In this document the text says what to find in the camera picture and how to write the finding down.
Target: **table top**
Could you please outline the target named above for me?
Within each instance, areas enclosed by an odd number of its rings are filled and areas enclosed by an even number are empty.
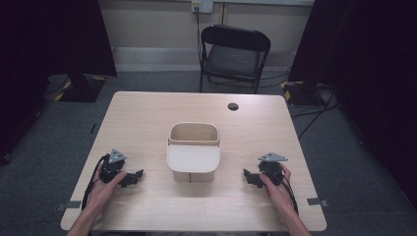
[[[239,109],[232,111],[234,102]],[[174,179],[166,163],[168,136],[179,122],[215,125],[220,162],[212,181]],[[71,201],[81,201],[98,160],[112,149],[128,156],[129,173],[144,169],[138,185],[116,188],[93,230],[115,231],[285,231],[263,189],[249,185],[243,169],[257,172],[258,157],[288,158],[291,186],[301,219],[310,231],[327,227],[286,103],[281,96],[119,91],[113,96]],[[61,227],[69,230],[81,212],[68,208]]]

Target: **finger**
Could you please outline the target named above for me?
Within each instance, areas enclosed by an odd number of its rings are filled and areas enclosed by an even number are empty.
[[[289,181],[289,178],[291,177],[291,171],[289,171],[289,169],[284,164],[282,163],[280,164],[281,164],[282,171],[284,172],[285,178]]]
[[[102,167],[103,167],[103,163],[100,163],[100,165],[98,165],[97,171],[95,171],[94,180],[97,180],[100,178],[100,171]]]
[[[268,187],[267,187],[267,186],[265,186],[265,187],[264,187],[264,189],[265,189],[265,192],[267,193],[267,195],[268,195],[268,196],[270,196],[270,193],[269,193],[269,189],[268,189]]]
[[[264,184],[267,185],[268,189],[272,189],[275,187],[275,185],[272,183],[272,181],[270,181],[269,177],[266,174],[261,173],[260,178],[262,182],[264,182]]]
[[[117,184],[119,184],[120,181],[122,181],[126,177],[127,174],[128,173],[126,171],[119,172],[116,176],[114,176],[114,178],[108,184],[116,187]]]

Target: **human arm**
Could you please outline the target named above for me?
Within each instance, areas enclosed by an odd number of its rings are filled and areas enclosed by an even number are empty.
[[[280,163],[280,165],[285,176],[283,182],[287,186],[289,186],[289,183],[287,181],[290,180],[291,172],[282,163]],[[268,195],[272,200],[274,207],[284,219],[289,234],[291,236],[311,235],[310,232],[307,230],[306,226],[304,225],[303,221],[301,221],[297,212],[295,212],[291,203],[290,196],[285,187],[282,184],[280,184],[279,186],[275,186],[270,181],[269,177],[263,173],[261,173],[260,178],[266,184]]]
[[[81,211],[81,214],[74,222],[70,231],[68,231],[67,236],[89,234],[95,219],[102,213],[103,209],[110,201],[117,184],[122,181],[127,174],[125,171],[122,171],[118,173],[113,180],[105,184],[99,180],[98,172],[99,171],[97,171],[94,176],[94,180],[96,181],[89,194],[89,202],[86,205],[86,208]]]

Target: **round black hole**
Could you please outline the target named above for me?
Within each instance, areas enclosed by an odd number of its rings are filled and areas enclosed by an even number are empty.
[[[227,105],[227,107],[229,108],[229,110],[233,110],[233,111],[235,111],[235,110],[239,109],[239,105],[238,105],[238,104],[236,104],[236,103],[234,103],[234,102],[229,103],[229,104]]]

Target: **wire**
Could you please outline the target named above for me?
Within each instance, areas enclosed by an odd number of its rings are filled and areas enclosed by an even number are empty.
[[[230,85],[230,84],[240,83],[238,81],[232,81],[232,82],[216,82],[216,81],[213,81],[212,79],[210,81],[212,83],[214,83],[214,84],[223,85],[223,86],[237,87],[237,88],[251,88],[250,86],[234,86],[234,85]],[[283,81],[278,82],[277,84],[274,84],[274,85],[271,85],[271,86],[259,86],[258,88],[277,87],[277,86],[281,85],[284,81],[286,81],[286,78]]]
[[[200,41],[200,9],[199,7],[194,7],[197,20],[197,53],[199,54],[199,63],[202,67],[202,43]]]
[[[297,201],[295,201],[294,192],[292,191],[292,188],[291,188],[291,185],[289,184],[288,179],[284,175],[282,175],[282,177],[284,177],[286,179],[286,181],[288,182],[288,185],[286,185],[282,180],[280,180],[278,177],[276,177],[276,175],[273,174],[269,169],[266,169],[266,172],[268,173],[268,176],[273,177],[275,180],[279,181],[280,184],[282,184],[282,186],[288,192],[288,195],[289,195],[289,197],[292,201],[292,206],[294,207],[295,212],[297,212],[297,214],[298,214]]]
[[[279,75],[279,76],[274,76],[274,77],[268,77],[268,78],[261,78],[261,80],[271,80],[271,79],[276,79],[276,78],[279,78],[279,77],[284,77],[284,76],[288,76],[288,72],[286,72],[286,73],[284,73],[284,74],[282,74],[282,75]]]
[[[331,106],[331,107],[326,108],[326,109],[325,109],[325,111],[332,110],[332,109],[334,109],[337,105],[338,105],[338,103],[336,103],[335,105],[333,105],[333,106]],[[301,106],[301,107],[289,107],[289,108],[303,108],[303,107],[304,107],[304,106]],[[302,110],[302,111],[298,112],[298,114],[292,115],[292,116],[291,116],[291,118],[297,118],[297,117],[300,117],[300,116],[312,115],[312,114],[317,114],[317,113],[319,113],[319,112],[322,112],[322,109],[321,109],[321,110],[318,110],[318,111],[307,112],[307,113],[301,113],[301,112],[306,111],[306,110],[309,110],[309,109],[318,109],[318,108],[321,108],[321,107],[314,106],[314,107],[311,107],[311,108],[305,108],[304,110]]]
[[[319,116],[322,115],[326,111],[326,109],[328,108],[328,105],[330,104],[331,99],[333,98],[334,91],[335,91],[335,89],[331,91],[330,98],[328,99],[328,102],[326,103],[325,108],[323,108],[321,111],[319,111],[317,116],[307,125],[307,127],[303,130],[303,132],[301,132],[301,134],[298,136],[298,140],[300,140],[301,137],[303,137],[304,133],[306,133],[306,131],[310,128],[310,126],[313,125],[313,123],[317,120],[317,118],[319,118]]]
[[[224,16],[225,16],[225,12],[224,9],[226,8],[226,3],[223,2],[223,6],[221,7],[221,24],[223,25],[224,23]]]
[[[313,110],[313,109],[322,109],[321,106],[308,106],[308,105],[302,105],[302,106],[288,106],[288,109],[300,109],[300,108],[304,108],[303,110],[299,111],[298,113],[301,113],[303,111],[307,111],[307,110]]]
[[[89,179],[89,184],[87,185],[86,191],[84,192],[83,204],[81,206],[81,210],[86,208],[87,200],[89,199],[89,193],[91,193],[92,186],[97,181],[97,180],[94,181],[94,177],[95,177],[95,173],[97,172],[98,166],[100,166],[101,161],[103,161],[104,159],[108,157],[110,157],[110,154],[102,156],[101,159],[98,161],[97,165],[95,166],[95,169],[92,172],[91,178]]]

